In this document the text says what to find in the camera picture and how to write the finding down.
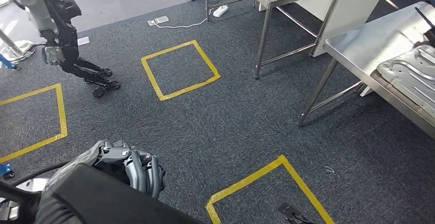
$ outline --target black cable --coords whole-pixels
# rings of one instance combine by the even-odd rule
[[[210,5],[216,5],[216,4],[221,3],[222,1],[223,0],[214,0],[214,1],[208,0],[208,4],[210,4]]]
[[[65,166],[67,163],[69,163],[69,161],[61,162],[60,164],[55,164],[55,165],[46,167],[44,169],[38,170],[38,171],[34,172],[33,174],[29,174],[29,175],[17,180],[13,185],[18,186],[19,184],[22,184],[28,180],[36,178],[37,176],[40,176],[41,174],[47,173],[49,171],[52,171],[52,170],[55,170],[58,168],[61,168],[61,167]]]

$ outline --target white panel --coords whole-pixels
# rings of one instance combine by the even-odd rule
[[[338,0],[337,6],[331,14],[330,21],[325,28],[324,35],[313,56],[325,53],[323,44],[326,39],[364,24],[378,1],[379,0]],[[304,8],[308,11],[320,13],[318,12],[320,9],[312,8],[312,6],[328,7],[329,3],[330,2],[323,2],[318,5],[307,4],[307,8]]]
[[[299,0],[296,3],[323,21],[332,0]]]

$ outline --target carpet floor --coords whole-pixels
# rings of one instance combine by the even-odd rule
[[[321,22],[297,5],[284,7],[312,30]],[[370,19],[392,12],[380,1]],[[159,156],[167,170],[160,201],[210,223],[204,206],[222,189],[284,155],[336,223],[435,222],[435,144],[375,93],[349,94],[295,123],[330,56],[308,52],[262,69],[253,62],[263,13],[252,1],[232,4],[220,18],[188,29],[159,29],[147,20],[167,15],[167,25],[203,20],[203,2],[167,9],[80,33],[88,60],[110,68],[122,87],[102,98],[80,78],[47,66],[40,49],[20,71],[0,69],[0,100],[61,83],[68,135],[10,162],[16,177],[70,160],[97,140],[124,140]],[[160,101],[141,58],[195,40],[220,78]],[[265,57],[313,42],[304,30],[273,11]],[[197,48],[181,47],[147,60],[163,94],[213,76]],[[320,98],[357,81],[344,67],[333,72]],[[0,106],[0,156],[60,133],[56,92],[49,90]],[[328,172],[331,167],[334,173]],[[216,202],[223,223],[282,223],[288,202],[309,220],[322,217],[283,166]]]

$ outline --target power strip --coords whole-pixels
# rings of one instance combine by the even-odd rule
[[[228,6],[222,5],[213,12],[214,17],[221,17],[228,10]]]

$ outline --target floor marking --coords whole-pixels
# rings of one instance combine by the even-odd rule
[[[290,162],[287,160],[287,158],[284,155],[280,155],[276,160],[269,163],[268,165],[262,167],[261,169],[255,171],[253,174],[249,175],[248,177],[236,182],[235,184],[221,190],[220,192],[217,192],[211,196],[211,198],[208,200],[207,205],[205,206],[208,215],[210,216],[211,222],[213,224],[220,224],[221,220],[219,219],[218,213],[216,212],[216,209],[213,206],[213,203],[221,200],[224,197],[227,197],[234,192],[242,189],[243,187],[246,187],[247,185],[251,184],[252,182],[256,181],[260,177],[266,175],[270,171],[276,169],[278,166],[283,165],[286,170],[289,172],[293,180],[298,184],[299,188],[304,192],[304,194],[308,197],[311,204],[315,207],[317,212],[320,214],[320,216],[323,218],[326,224],[334,224],[334,221],[331,219],[329,214],[326,212],[326,210],[323,208],[323,206],[320,204],[320,202],[317,200],[315,195],[311,192],[311,190],[308,188],[308,186],[304,183],[302,178],[299,176],[299,174],[296,172],[296,170],[293,168],[293,166],[290,164]]]
[[[183,89],[175,91],[173,93],[169,93],[169,94],[166,94],[166,95],[163,94],[162,91],[160,90],[159,85],[155,81],[154,75],[152,74],[152,71],[151,71],[150,67],[148,66],[147,60],[150,59],[150,58],[153,58],[153,57],[156,57],[156,56],[168,53],[170,51],[174,51],[174,50],[177,50],[179,48],[182,48],[182,47],[185,47],[185,46],[189,46],[189,45],[195,46],[195,48],[198,51],[198,53],[201,55],[201,57],[203,58],[203,60],[207,64],[207,66],[213,72],[213,77],[209,78],[208,80],[206,80],[204,82],[194,84],[194,85],[192,85],[190,87],[183,88]],[[168,48],[166,50],[159,51],[159,52],[153,53],[153,54],[148,55],[148,56],[144,56],[144,57],[142,57],[141,61],[142,61],[142,65],[144,66],[145,72],[147,73],[148,78],[149,78],[149,80],[151,82],[151,85],[152,85],[155,93],[157,94],[157,97],[159,97],[160,100],[170,99],[170,98],[176,97],[176,96],[178,96],[180,94],[183,94],[183,93],[186,93],[186,92],[190,92],[190,91],[192,91],[194,89],[197,89],[199,87],[202,87],[202,86],[204,86],[204,85],[206,85],[206,84],[208,84],[210,82],[213,82],[213,81],[217,80],[219,77],[221,77],[218,74],[218,71],[217,71],[216,67],[211,63],[210,59],[207,57],[207,55],[205,54],[203,49],[201,49],[201,47],[199,46],[198,42],[196,42],[196,40],[192,40],[192,41],[189,41],[189,42],[186,42],[186,43],[183,43],[183,44],[180,44],[180,45]]]
[[[49,137],[47,139],[44,139],[41,142],[38,142],[38,143],[35,143],[35,144],[31,145],[31,146],[25,147],[25,148],[23,148],[21,150],[13,152],[13,153],[11,153],[9,155],[0,157],[0,162],[9,161],[9,160],[14,159],[14,158],[16,158],[18,156],[26,154],[27,152],[36,150],[36,149],[38,149],[38,148],[40,148],[42,146],[48,145],[50,143],[53,143],[56,140],[61,139],[63,137],[66,137],[68,135],[67,120],[66,120],[66,116],[65,116],[65,107],[64,107],[64,97],[62,95],[62,87],[61,87],[60,83],[52,85],[52,86],[44,87],[44,88],[41,88],[41,89],[38,89],[38,90],[35,90],[35,91],[32,91],[32,92],[28,92],[28,93],[25,93],[25,94],[22,94],[22,95],[19,95],[19,96],[16,96],[16,97],[12,97],[12,98],[9,98],[9,99],[6,99],[6,100],[2,100],[2,101],[0,101],[0,106],[12,103],[14,101],[18,101],[18,100],[26,98],[26,97],[30,97],[30,96],[33,96],[33,95],[36,95],[36,94],[40,94],[40,93],[43,93],[43,92],[46,92],[46,91],[49,91],[49,90],[52,90],[52,89],[56,90],[57,111],[58,111],[58,114],[59,114],[59,122],[60,122],[60,126],[61,126],[61,132],[58,135],[55,135],[53,137]]]

